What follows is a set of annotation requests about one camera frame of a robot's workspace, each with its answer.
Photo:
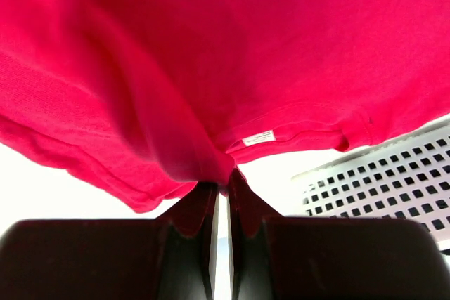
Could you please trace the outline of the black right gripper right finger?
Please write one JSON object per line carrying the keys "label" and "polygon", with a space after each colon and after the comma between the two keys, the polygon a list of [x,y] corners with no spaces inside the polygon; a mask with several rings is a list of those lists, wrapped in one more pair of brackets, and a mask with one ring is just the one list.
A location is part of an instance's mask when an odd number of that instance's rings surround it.
{"label": "black right gripper right finger", "polygon": [[287,217],[228,184],[233,299],[448,299],[432,237],[404,219]]}

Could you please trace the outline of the red t shirt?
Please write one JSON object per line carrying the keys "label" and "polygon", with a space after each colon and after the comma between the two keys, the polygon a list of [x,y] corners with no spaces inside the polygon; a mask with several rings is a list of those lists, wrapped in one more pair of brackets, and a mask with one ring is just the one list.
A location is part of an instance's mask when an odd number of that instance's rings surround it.
{"label": "red t shirt", "polygon": [[1,0],[1,142],[139,213],[449,113],[449,0]]}

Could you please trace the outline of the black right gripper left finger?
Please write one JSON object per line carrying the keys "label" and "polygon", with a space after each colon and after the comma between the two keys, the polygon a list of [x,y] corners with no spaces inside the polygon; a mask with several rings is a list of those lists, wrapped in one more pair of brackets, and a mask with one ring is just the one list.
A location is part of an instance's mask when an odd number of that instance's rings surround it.
{"label": "black right gripper left finger", "polygon": [[218,187],[155,219],[29,219],[1,237],[2,299],[211,299]]}

